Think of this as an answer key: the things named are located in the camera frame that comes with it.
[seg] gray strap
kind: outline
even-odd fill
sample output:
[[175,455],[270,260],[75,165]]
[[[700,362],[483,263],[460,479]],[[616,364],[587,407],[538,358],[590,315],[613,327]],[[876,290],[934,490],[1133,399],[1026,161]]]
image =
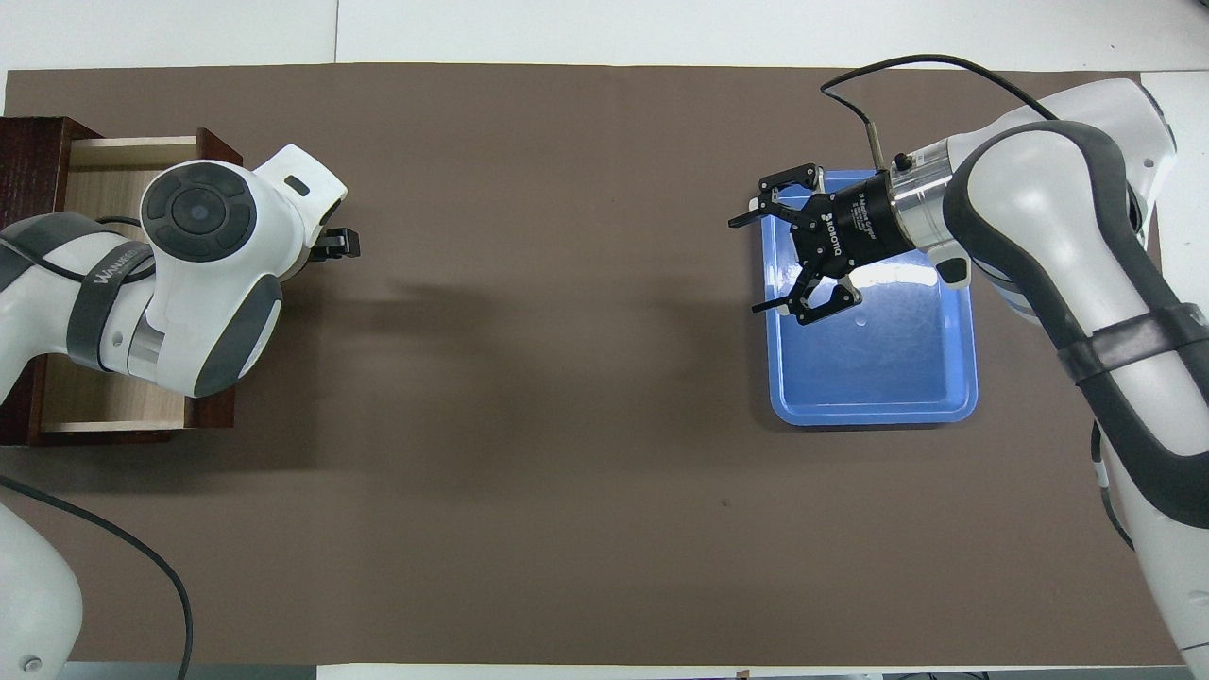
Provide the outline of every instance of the gray strap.
[[105,322],[122,282],[150,257],[150,246],[127,241],[102,258],[80,283],[80,293],[68,319],[68,356],[71,361],[92,369],[109,370],[100,365]]
[[13,281],[21,278],[21,275],[25,273],[25,270],[34,266],[34,263],[22,258],[17,253],[7,248],[0,248],[0,290],[4,290],[12,284]]
[[1078,385],[1150,357],[1209,340],[1209,324],[1201,309],[1184,302],[1135,316],[1101,328],[1058,351],[1066,373]]
[[50,213],[12,223],[4,230],[4,237],[27,253],[45,258],[69,241],[102,231],[105,227],[80,213]]

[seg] blue tray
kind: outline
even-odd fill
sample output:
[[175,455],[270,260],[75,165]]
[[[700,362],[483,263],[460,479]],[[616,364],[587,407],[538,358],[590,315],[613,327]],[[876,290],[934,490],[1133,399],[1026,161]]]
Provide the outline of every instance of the blue tray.
[[[868,171],[831,171],[835,191]],[[804,190],[781,192],[800,208]],[[785,295],[802,267],[788,224],[765,217],[765,299]],[[927,257],[914,250],[857,269],[863,301],[810,325],[776,310],[768,316],[773,409],[791,425],[844,426],[954,422],[978,402],[970,289],[950,290]],[[833,282],[811,296],[821,304]]]

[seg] wooden box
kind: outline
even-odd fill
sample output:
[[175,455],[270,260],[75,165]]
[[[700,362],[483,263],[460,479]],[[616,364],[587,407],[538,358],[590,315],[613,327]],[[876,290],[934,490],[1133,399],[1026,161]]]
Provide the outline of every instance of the wooden box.
[[[0,119],[0,226],[56,211],[138,217],[151,179],[193,159],[243,163],[207,129],[189,137],[104,139],[70,119]],[[145,241],[137,227],[106,229]],[[233,387],[191,399],[50,355],[25,367],[0,405],[0,445],[160,442],[173,431],[231,427],[233,421]]]

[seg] white robotic arm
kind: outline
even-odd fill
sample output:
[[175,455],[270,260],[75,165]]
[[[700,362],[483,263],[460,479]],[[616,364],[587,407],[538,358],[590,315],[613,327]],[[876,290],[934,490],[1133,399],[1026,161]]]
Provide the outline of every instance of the white robotic arm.
[[[161,173],[141,202],[150,244],[75,213],[7,226],[0,231],[0,399],[29,359],[50,352],[190,397],[233,385],[273,330],[279,281],[307,261],[360,254],[355,232],[320,234],[346,194],[291,145],[253,172],[192,161]],[[10,483],[0,480],[19,490]],[[166,571],[187,611],[179,578]],[[0,680],[57,676],[80,622],[80,587],[66,563],[0,505]]]
[[[1164,621],[1209,680],[1209,328],[1180,304],[1140,241],[1175,160],[1162,113],[1136,83],[1109,80],[1041,100],[1059,120],[1012,111],[977,132],[895,159],[835,194],[809,165],[760,180],[758,208],[793,225],[802,277],[780,307],[799,323],[860,304],[848,272],[921,249],[941,278],[971,261],[1048,333],[1110,445],[1103,451]],[[816,194],[800,211],[776,191]],[[823,277],[838,284],[812,305]]]

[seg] robotiq logo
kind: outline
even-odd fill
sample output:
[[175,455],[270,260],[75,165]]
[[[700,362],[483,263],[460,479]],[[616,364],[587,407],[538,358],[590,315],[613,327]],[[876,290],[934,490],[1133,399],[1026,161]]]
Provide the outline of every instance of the robotiq logo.
[[832,240],[832,253],[838,258],[844,254],[844,249],[839,247],[839,235],[835,234],[835,215],[827,213],[821,217],[827,223],[827,236]]
[[141,252],[143,250],[140,248],[131,248],[129,250],[122,253],[120,258],[114,260],[114,264],[97,272],[97,278],[93,280],[93,283],[109,283],[109,280],[114,278],[115,273],[122,271],[122,267],[137,258]]

